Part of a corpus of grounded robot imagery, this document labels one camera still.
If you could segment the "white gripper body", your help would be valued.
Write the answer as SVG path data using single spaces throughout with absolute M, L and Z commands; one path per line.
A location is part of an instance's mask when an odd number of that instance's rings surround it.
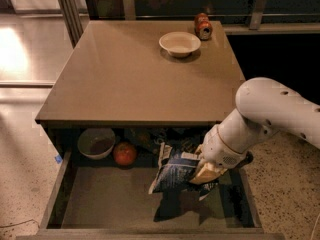
M 203 159 L 217 168 L 241 168 L 253 161 L 253 155 L 249 151 L 238 153 L 225 144 L 217 125 L 206 133 L 201 151 Z

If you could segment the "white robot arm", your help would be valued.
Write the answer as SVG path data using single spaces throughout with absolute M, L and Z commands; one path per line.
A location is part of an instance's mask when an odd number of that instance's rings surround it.
M 237 90 L 235 104 L 236 108 L 205 135 L 193 184 L 217 179 L 239 165 L 250 147 L 279 131 L 320 148 L 319 106 L 283 84 L 252 78 Z

